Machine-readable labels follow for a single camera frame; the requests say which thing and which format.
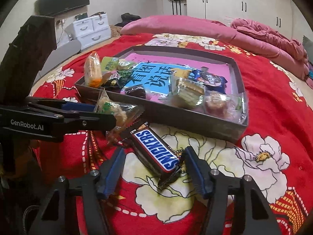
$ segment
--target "white wardrobe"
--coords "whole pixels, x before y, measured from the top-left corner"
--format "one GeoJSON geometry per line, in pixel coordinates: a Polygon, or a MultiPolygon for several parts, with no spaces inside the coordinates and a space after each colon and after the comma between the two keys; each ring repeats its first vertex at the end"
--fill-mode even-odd
{"type": "Polygon", "coordinates": [[[291,0],[187,0],[187,15],[227,26],[235,18],[252,19],[292,37],[291,0]]]}

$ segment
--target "floor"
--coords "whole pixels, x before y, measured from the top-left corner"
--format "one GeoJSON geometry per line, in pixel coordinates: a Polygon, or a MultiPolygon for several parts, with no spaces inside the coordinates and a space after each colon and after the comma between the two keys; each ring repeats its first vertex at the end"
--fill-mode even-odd
{"type": "MultiPolygon", "coordinates": [[[[58,68],[68,64],[70,61],[73,61],[77,57],[79,57],[82,54],[88,53],[96,48],[102,47],[104,45],[112,43],[114,40],[117,40],[119,37],[111,38],[109,40],[103,41],[98,43],[97,45],[94,45],[88,49],[85,49],[82,53],[72,56],[70,59],[66,60],[62,64],[60,64],[58,67],[56,67],[54,70],[50,71],[48,74],[43,76],[33,87],[31,90],[31,94],[33,95],[36,90],[47,80],[48,76],[54,73],[58,68]]],[[[294,80],[294,82],[298,85],[299,89],[303,93],[303,96],[306,99],[307,104],[313,109],[313,89],[311,89],[304,81],[301,81],[297,77],[295,77],[292,73],[289,73],[289,76],[294,80]]]]}

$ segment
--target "drawer handle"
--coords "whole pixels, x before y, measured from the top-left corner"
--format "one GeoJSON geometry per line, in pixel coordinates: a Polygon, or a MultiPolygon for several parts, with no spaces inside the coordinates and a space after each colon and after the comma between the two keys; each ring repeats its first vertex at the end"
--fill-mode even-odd
{"type": "Polygon", "coordinates": [[[91,38],[93,41],[97,41],[97,40],[99,40],[100,39],[100,37],[101,37],[101,35],[99,35],[99,37],[98,38],[96,38],[96,37],[93,37],[93,38],[91,38]]]}

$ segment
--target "wall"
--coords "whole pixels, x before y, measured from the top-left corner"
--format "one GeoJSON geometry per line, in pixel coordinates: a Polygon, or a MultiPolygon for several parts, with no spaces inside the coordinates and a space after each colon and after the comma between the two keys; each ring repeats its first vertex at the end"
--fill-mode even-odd
{"type": "Polygon", "coordinates": [[[306,21],[306,19],[304,18],[303,14],[293,1],[291,2],[291,9],[293,18],[292,38],[297,39],[302,43],[303,35],[305,35],[306,37],[313,41],[313,31],[309,26],[308,22],[306,21]]]}
{"type": "MultiPolygon", "coordinates": [[[[3,59],[3,56],[7,51],[9,43],[17,36],[20,27],[31,15],[35,14],[34,4],[36,1],[37,0],[19,0],[2,24],[0,28],[0,61],[3,59]]],[[[98,11],[106,12],[108,14],[109,23],[115,25],[121,22],[121,14],[126,12],[141,17],[157,14],[157,3],[156,0],[90,0],[90,5],[85,8],[74,10],[64,15],[59,15],[56,17],[56,20],[65,19],[65,28],[74,20],[75,15],[83,12],[88,12],[88,15],[92,15],[98,11]]],[[[60,39],[61,33],[61,26],[57,26],[57,42],[60,39]]],[[[67,41],[68,37],[63,33],[59,46],[67,41]]]]}

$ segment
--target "cable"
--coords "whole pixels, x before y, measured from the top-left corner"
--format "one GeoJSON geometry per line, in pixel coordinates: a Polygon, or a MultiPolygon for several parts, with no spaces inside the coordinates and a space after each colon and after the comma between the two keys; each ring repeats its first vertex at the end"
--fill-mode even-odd
{"type": "Polygon", "coordinates": [[[26,228],[26,218],[28,214],[33,211],[33,210],[39,210],[40,206],[38,205],[32,205],[29,206],[27,209],[25,209],[24,214],[23,214],[23,235],[27,235],[27,228],[26,228]]]}
{"type": "Polygon", "coordinates": [[[63,31],[64,31],[64,28],[63,28],[63,23],[62,23],[62,32],[61,32],[61,35],[60,35],[60,38],[59,38],[59,41],[57,42],[57,45],[60,43],[60,40],[61,40],[61,37],[62,37],[62,34],[63,34],[63,31]]]}

